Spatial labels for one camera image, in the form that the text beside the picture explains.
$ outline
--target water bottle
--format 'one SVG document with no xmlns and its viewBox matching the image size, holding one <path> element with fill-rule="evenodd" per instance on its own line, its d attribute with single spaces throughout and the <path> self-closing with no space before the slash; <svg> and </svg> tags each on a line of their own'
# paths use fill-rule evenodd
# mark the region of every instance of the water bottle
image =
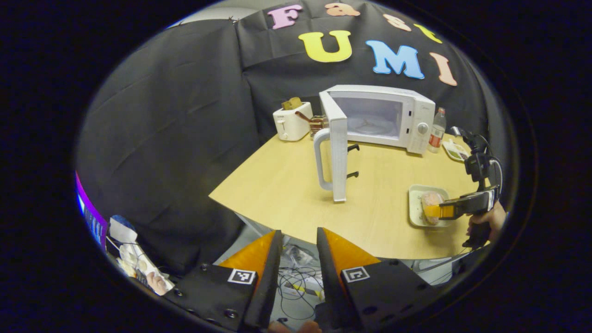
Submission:
<svg viewBox="0 0 592 333">
<path fill-rule="evenodd" d="M 430 135 L 430 144 L 427 146 L 429 151 L 437 153 L 442 143 L 442 137 L 446 131 L 446 117 L 444 116 L 446 111 L 444 108 L 439 107 L 436 116 L 434 117 L 434 123 L 432 124 L 432 134 Z"/>
</svg>

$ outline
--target microwave control knob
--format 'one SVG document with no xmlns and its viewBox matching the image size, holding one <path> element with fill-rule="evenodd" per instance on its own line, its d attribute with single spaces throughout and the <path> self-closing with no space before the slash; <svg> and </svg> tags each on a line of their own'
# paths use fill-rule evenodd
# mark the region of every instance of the microwave control knob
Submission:
<svg viewBox="0 0 592 333">
<path fill-rule="evenodd" d="M 417 131 L 420 134 L 426 134 L 428 130 L 428 125 L 426 123 L 419 123 L 419 125 L 417 125 Z"/>
</svg>

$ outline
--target yellow letter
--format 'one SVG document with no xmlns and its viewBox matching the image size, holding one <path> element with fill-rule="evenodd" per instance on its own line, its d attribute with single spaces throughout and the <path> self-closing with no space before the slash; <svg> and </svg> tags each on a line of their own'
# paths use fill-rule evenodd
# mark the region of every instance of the yellow letter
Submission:
<svg viewBox="0 0 592 333">
<path fill-rule="evenodd" d="M 344 15 L 358 16 L 358 15 L 360 15 L 359 11 L 353 9 L 353 7 L 348 4 L 328 4 L 328 5 L 325 5 L 325 8 L 328 8 L 327 14 L 329 14 L 331 16 L 344 16 Z"/>
<path fill-rule="evenodd" d="M 298 39 L 304 42 L 306 54 L 312 60 L 318 62 L 340 62 L 349 58 L 352 55 L 352 45 L 349 43 L 348 38 L 351 33 L 345 30 L 334 30 L 329 31 L 329 34 L 335 36 L 337 39 L 339 51 L 333 53 L 325 52 L 323 43 L 321 42 L 323 33 L 305 33 L 298 36 Z"/>
<path fill-rule="evenodd" d="M 393 27 L 397 27 L 405 31 L 411 31 L 411 28 L 407 24 L 405 24 L 405 22 L 403 22 L 400 18 L 388 14 L 383 14 L 382 16 L 384 16 L 384 18 L 387 19 L 387 22 L 389 22 Z"/>
<path fill-rule="evenodd" d="M 456 80 L 454 80 L 454 78 L 452 77 L 452 72 L 450 72 L 450 67 L 448 66 L 448 59 L 433 52 L 430 52 L 430 55 L 434 59 L 436 59 L 438 69 L 440 69 L 440 76 L 438 76 L 440 81 L 449 85 L 457 85 Z"/>
<path fill-rule="evenodd" d="M 436 43 L 442 44 L 442 41 L 439 40 L 439 39 L 437 39 L 433 32 L 431 32 L 428 29 L 420 26 L 419 24 L 413 24 L 413 25 L 415 25 L 416 27 L 418 27 L 423 32 L 423 34 L 427 36 L 427 38 L 435 41 Z"/>
</svg>

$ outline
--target table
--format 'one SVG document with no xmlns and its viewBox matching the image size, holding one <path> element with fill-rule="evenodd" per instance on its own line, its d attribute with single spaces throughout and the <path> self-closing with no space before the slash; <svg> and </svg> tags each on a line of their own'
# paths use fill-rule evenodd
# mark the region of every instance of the table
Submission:
<svg viewBox="0 0 592 333">
<path fill-rule="evenodd" d="M 445 134 L 470 151 L 461 137 Z M 313 141 L 267 141 L 230 174 L 210 198 L 245 222 L 257 222 L 312 244 L 317 227 L 325 227 L 375 257 L 431 259 L 463 250 L 468 216 L 447 228 L 420 228 L 409 219 L 408 189 L 413 184 L 444 188 L 450 198 L 477 190 L 462 162 L 444 148 L 423 156 L 371 143 L 358 143 L 348 154 L 347 201 L 334 203 L 333 193 L 318 184 Z"/>
</svg>

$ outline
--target white microwave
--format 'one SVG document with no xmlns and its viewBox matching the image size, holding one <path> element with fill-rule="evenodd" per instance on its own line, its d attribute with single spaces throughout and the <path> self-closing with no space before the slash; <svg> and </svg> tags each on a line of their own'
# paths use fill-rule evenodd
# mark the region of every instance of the white microwave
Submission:
<svg viewBox="0 0 592 333">
<path fill-rule="evenodd" d="M 436 104 L 415 91 L 370 85 L 336 85 L 319 92 L 328 128 L 314 136 L 318 181 L 346 201 L 348 140 L 426 151 Z M 330 140 L 331 182 L 323 177 L 320 144 Z"/>
</svg>

